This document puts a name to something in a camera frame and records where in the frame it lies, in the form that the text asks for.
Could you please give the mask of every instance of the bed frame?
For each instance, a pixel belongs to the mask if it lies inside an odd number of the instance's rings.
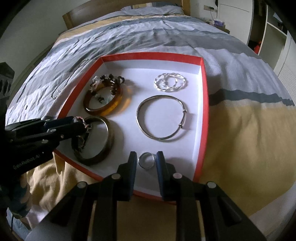
[[[190,0],[165,1],[182,6],[184,13],[190,16]],[[153,2],[153,0],[90,0],[64,14],[63,19],[67,29],[71,29],[108,13],[120,11],[123,7],[147,2]]]

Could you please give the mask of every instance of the silver bangle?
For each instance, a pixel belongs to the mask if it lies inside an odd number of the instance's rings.
[[[175,78],[175,84],[173,86],[168,86],[167,85],[167,79],[169,77],[172,77],[172,78]],[[182,80],[182,84],[180,86],[177,86],[177,83],[179,80]],[[159,76],[157,76],[154,80],[154,87],[159,90],[159,91],[163,91],[163,92],[172,92],[172,91],[176,91],[178,89],[181,89],[185,86],[186,84],[186,79],[180,75],[180,74],[176,74],[176,73],[170,73],[170,74],[166,74],[166,73],[163,73],[163,74],[160,74]]]
[[[183,109],[183,117],[182,117],[182,119],[181,119],[181,122],[180,122],[179,125],[178,125],[177,130],[176,130],[173,134],[171,134],[171,135],[169,135],[169,136],[167,136],[167,137],[154,137],[154,136],[150,135],[149,133],[147,133],[147,132],[141,127],[141,125],[140,125],[140,123],[139,123],[139,113],[140,113],[140,109],[141,109],[141,107],[142,107],[146,102],[148,102],[148,101],[150,101],[150,100],[153,100],[153,99],[159,99],[159,98],[165,98],[165,99],[173,99],[173,100],[176,100],[176,101],[178,101],[178,102],[180,103],[180,105],[182,106],[182,109]],[[169,138],[173,137],[174,135],[176,135],[176,134],[178,133],[178,131],[183,127],[183,125],[184,125],[184,121],[185,121],[186,112],[187,112],[187,111],[186,111],[186,109],[185,109],[185,106],[184,106],[184,104],[182,103],[181,100],[179,100],[179,99],[177,99],[177,98],[175,98],[175,97],[173,97],[173,96],[170,96],[170,95],[155,95],[155,96],[151,96],[151,97],[149,97],[149,98],[147,98],[147,99],[145,99],[145,100],[143,100],[143,101],[141,102],[141,104],[139,105],[139,107],[138,107],[138,109],[137,109],[136,119],[137,119],[137,123],[138,123],[138,126],[140,127],[141,131],[142,131],[147,137],[149,137],[149,138],[151,138],[151,139],[153,139],[153,140],[166,140],[166,139],[169,139]]]
[[[142,165],[142,164],[143,164],[142,162],[143,162],[145,156],[152,156],[153,163],[152,163],[151,166],[144,167],[144,166]],[[142,153],[142,154],[139,156],[139,158],[138,158],[139,166],[140,166],[141,168],[145,169],[145,170],[151,169],[151,168],[154,167],[154,165],[155,165],[155,158],[156,158],[156,157],[155,157],[155,155],[154,155],[153,153],[150,153],[150,152],[144,152],[144,153]]]

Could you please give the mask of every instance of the brown bangle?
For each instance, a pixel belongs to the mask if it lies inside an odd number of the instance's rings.
[[[111,148],[113,146],[113,143],[114,143],[114,131],[110,125],[110,122],[105,117],[89,116],[89,117],[85,118],[84,121],[87,125],[89,125],[93,122],[103,122],[105,124],[105,126],[107,128],[107,132],[108,132],[108,137],[107,137],[104,147],[99,152],[99,154],[97,154],[96,156],[91,157],[91,158],[83,158],[81,156],[81,152],[78,150],[78,139],[80,137],[77,136],[77,137],[72,138],[71,146],[74,151],[75,157],[78,159],[78,161],[80,163],[90,166],[90,165],[94,165],[94,164],[97,164],[97,163],[103,161],[108,156],[108,154],[110,153]]]
[[[96,88],[96,92],[98,92],[99,90],[101,90],[103,88],[111,86],[111,84],[112,83],[110,83],[110,82],[99,84]],[[85,97],[84,97],[84,100],[83,100],[83,107],[84,107],[85,111],[91,115],[105,116],[105,115],[109,114],[112,110],[114,110],[116,106],[118,106],[118,104],[120,103],[120,101],[122,99],[122,92],[123,92],[122,87],[119,84],[117,86],[117,90],[116,90],[116,93],[115,93],[113,99],[108,104],[106,104],[103,107],[98,108],[98,109],[92,109],[89,107],[89,102],[90,102],[91,98],[93,97],[93,95],[91,94],[91,91],[88,90]]]

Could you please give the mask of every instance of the electrical outlet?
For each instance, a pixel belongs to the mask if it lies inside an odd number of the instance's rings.
[[[213,7],[206,6],[206,5],[204,5],[204,10],[208,10],[208,11],[212,11],[212,12],[216,12],[217,11]]]

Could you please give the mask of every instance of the white wall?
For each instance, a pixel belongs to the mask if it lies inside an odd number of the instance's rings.
[[[0,38],[0,63],[7,62],[15,78],[58,34],[67,30],[63,15],[88,0],[31,0]]]
[[[190,0],[191,16],[202,20],[212,20],[211,13],[204,10],[203,6],[210,6],[217,10],[215,0]],[[216,12],[212,11],[213,18],[216,18]]]

